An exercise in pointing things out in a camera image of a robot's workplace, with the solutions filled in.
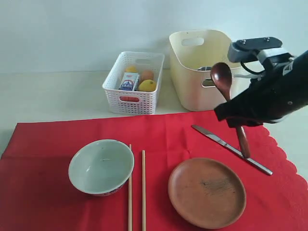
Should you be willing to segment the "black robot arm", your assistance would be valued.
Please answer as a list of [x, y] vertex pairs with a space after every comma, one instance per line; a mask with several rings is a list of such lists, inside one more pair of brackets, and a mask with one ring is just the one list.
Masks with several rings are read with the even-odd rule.
[[308, 104], [308, 53], [292, 62], [275, 65], [261, 80], [252, 80], [249, 87], [218, 105], [214, 111], [218, 121], [228, 126], [255, 127], [278, 123], [288, 114]]

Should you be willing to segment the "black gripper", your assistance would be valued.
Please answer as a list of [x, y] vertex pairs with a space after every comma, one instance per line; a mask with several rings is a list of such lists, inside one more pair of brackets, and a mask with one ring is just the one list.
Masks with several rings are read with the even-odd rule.
[[234, 99], [214, 108], [218, 121], [230, 128], [277, 123], [286, 116], [286, 84], [253, 81]]

